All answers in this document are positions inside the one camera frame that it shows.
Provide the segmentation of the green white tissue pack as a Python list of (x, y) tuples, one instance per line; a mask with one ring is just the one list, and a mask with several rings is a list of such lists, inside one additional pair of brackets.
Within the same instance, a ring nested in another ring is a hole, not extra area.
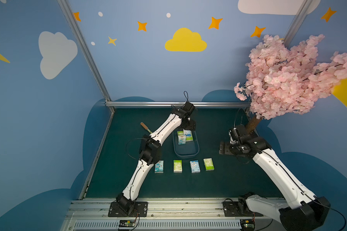
[(173, 172), (174, 173), (182, 173), (183, 167), (182, 167), (182, 160), (174, 160), (173, 161)]

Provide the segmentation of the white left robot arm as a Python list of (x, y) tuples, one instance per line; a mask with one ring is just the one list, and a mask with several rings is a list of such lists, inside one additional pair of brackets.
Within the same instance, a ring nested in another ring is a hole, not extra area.
[(164, 141), (177, 128), (195, 130), (196, 122), (190, 119), (194, 109), (194, 104), (189, 101), (186, 101), (179, 108), (173, 107), (168, 118), (158, 129), (150, 135), (144, 135), (141, 138), (137, 167), (125, 189), (116, 197), (118, 207), (126, 215), (134, 213), (135, 201), (138, 198), (141, 186), (149, 171), (161, 159)]

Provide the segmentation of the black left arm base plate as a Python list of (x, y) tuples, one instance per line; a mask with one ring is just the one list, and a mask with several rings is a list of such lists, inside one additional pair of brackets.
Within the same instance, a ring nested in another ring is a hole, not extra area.
[(130, 213), (124, 212), (116, 201), (112, 202), (109, 207), (108, 217), (146, 217), (148, 209), (148, 202), (135, 202), (134, 209)]

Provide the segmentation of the teal red patterned tissue pack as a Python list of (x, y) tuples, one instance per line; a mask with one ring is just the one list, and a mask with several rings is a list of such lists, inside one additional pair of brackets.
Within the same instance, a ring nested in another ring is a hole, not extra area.
[(164, 173), (164, 161), (160, 160), (155, 164), (155, 173)]

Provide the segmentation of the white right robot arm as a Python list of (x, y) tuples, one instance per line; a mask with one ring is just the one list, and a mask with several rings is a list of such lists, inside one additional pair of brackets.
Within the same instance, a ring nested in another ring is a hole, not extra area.
[(238, 197), (241, 215), (258, 213), (281, 223), (287, 231), (313, 231), (323, 226), (330, 202), (317, 197), (278, 158), (262, 137), (250, 135), (244, 125), (229, 130), (230, 141), (221, 142), (219, 153), (245, 157), (258, 164), (282, 193), (284, 200), (261, 197), (253, 192)]

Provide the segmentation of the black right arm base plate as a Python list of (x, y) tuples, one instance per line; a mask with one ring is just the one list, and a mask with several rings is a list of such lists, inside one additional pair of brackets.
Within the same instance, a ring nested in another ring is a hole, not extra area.
[(226, 217), (263, 217), (260, 213), (251, 212), (247, 206), (238, 201), (225, 200), (222, 202)]

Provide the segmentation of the blue star tissue pack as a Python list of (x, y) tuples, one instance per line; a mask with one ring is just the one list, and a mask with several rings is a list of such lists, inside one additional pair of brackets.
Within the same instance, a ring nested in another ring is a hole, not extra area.
[(200, 165), (198, 160), (190, 161), (191, 173), (200, 173)]

